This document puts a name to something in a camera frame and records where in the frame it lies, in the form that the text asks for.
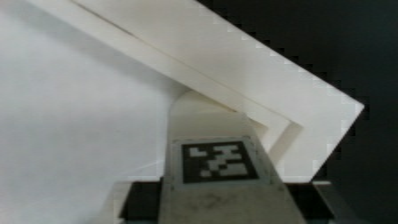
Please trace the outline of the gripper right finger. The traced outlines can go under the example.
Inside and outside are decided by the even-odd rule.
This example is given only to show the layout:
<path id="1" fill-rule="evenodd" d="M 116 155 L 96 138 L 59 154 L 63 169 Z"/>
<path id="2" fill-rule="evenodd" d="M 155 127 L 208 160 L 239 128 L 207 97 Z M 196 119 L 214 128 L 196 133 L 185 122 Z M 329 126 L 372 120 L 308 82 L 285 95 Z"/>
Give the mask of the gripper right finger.
<path id="1" fill-rule="evenodd" d="M 356 213 L 329 181 L 287 186 L 308 224 L 356 224 Z"/>

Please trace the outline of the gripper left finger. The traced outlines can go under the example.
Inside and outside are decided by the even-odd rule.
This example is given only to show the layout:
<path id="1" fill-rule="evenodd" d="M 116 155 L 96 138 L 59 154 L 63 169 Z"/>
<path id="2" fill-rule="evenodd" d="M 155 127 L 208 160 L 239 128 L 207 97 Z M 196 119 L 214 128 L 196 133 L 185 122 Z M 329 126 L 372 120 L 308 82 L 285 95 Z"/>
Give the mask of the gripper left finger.
<path id="1" fill-rule="evenodd" d="M 116 224 L 159 224 L 160 181 L 118 182 L 112 190 Z"/>

